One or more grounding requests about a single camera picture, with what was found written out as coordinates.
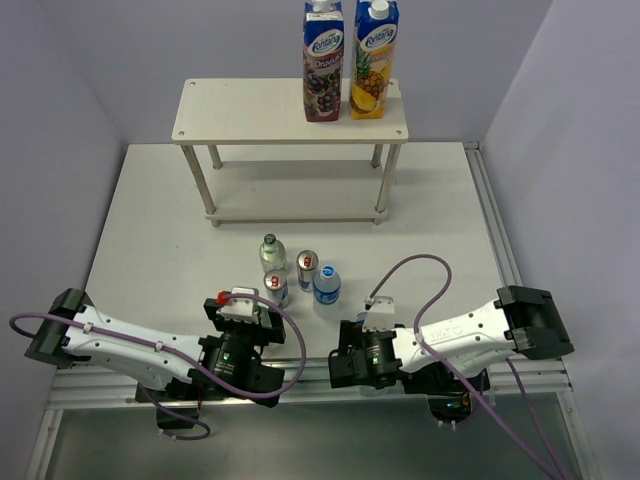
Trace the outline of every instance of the pineapple juice carton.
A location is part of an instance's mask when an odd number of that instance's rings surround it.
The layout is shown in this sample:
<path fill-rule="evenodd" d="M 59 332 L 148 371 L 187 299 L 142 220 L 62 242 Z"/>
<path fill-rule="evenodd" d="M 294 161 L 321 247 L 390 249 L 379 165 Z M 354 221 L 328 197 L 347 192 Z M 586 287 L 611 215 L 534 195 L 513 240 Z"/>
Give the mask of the pineapple juice carton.
<path fill-rule="evenodd" d="M 358 1 L 349 92 L 355 119 L 384 116 L 399 17 L 395 1 Z"/>
<path fill-rule="evenodd" d="M 340 116 L 344 18 L 341 2 L 305 3 L 302 39 L 302 98 L 308 122 L 330 122 Z"/>

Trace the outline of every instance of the shelf leg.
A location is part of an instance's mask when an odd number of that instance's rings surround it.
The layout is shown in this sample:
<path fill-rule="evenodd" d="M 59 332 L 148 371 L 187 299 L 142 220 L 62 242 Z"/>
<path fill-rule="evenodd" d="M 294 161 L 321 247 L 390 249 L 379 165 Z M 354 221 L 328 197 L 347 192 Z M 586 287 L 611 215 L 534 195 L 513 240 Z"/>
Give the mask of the shelf leg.
<path fill-rule="evenodd" d="M 387 209 L 389 201 L 389 191 L 393 183 L 393 177 L 396 173 L 396 165 L 398 164 L 398 156 L 400 155 L 400 144 L 389 145 L 389 154 L 387 155 L 387 163 L 384 166 L 384 175 L 382 177 L 382 185 L 380 186 L 380 195 L 378 195 L 378 203 L 376 204 L 376 212 L 382 213 Z"/>
<path fill-rule="evenodd" d="M 209 155 L 211 155 L 214 170 L 220 170 L 222 168 L 222 160 L 220 159 L 218 147 L 215 145 L 207 145 L 207 147 L 209 147 Z"/>
<path fill-rule="evenodd" d="M 373 148 L 373 158 L 371 159 L 371 166 L 378 168 L 380 166 L 380 159 L 382 158 L 382 148 L 384 145 L 376 145 Z"/>
<path fill-rule="evenodd" d="M 207 187 L 207 181 L 204 179 L 202 168 L 200 168 L 200 162 L 198 162 L 196 151 L 193 149 L 193 145 L 181 145 L 180 148 L 182 148 L 182 153 L 184 153 L 187 163 L 189 164 L 189 168 L 191 169 L 191 173 L 193 174 L 193 178 L 196 181 L 196 186 L 200 192 L 202 203 L 204 203 L 204 210 L 207 212 L 207 215 L 213 215 L 216 212 L 216 206 L 213 204 L 213 198 L 211 198 L 211 192 L 209 192 L 209 187 Z"/>

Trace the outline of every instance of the gray floor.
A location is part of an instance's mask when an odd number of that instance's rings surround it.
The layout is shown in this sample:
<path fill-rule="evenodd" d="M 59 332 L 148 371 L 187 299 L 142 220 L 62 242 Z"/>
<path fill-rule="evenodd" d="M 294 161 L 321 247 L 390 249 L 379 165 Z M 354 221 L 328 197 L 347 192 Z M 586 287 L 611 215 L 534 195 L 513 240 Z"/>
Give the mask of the gray floor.
<path fill-rule="evenodd" d="M 498 411 L 547 458 L 519 397 Z M 534 397 L 538 414 L 575 472 L 555 395 Z M 491 419 L 454 433 L 438 429 L 424 399 L 212 407 L 215 435 L 200 442 L 159 437 L 149 409 L 68 411 L 49 479 L 543 479 Z"/>

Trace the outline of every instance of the brand logo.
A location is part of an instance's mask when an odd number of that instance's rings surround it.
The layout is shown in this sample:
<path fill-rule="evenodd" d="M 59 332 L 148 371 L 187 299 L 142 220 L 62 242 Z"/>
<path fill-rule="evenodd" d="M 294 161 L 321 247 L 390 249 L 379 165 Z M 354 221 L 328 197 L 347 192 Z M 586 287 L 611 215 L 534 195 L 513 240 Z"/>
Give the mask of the brand logo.
<path fill-rule="evenodd" d="M 362 49 L 371 52 L 377 48 L 389 45 L 396 39 L 396 26 L 383 25 L 373 30 L 362 40 Z"/>
<path fill-rule="evenodd" d="M 327 30 L 316 37 L 316 39 L 309 45 L 309 54 L 314 57 L 321 57 L 327 55 L 342 46 L 342 38 L 344 33 L 337 28 Z"/>

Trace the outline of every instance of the lower shelf board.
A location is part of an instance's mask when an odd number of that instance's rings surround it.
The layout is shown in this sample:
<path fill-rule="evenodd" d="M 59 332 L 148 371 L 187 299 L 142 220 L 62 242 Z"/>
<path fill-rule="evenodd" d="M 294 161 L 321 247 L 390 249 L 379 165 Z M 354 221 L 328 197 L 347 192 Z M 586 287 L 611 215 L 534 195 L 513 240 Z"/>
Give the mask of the lower shelf board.
<path fill-rule="evenodd" d="M 370 160 L 225 162 L 209 188 L 220 222 L 383 219 L 375 211 L 382 168 Z"/>

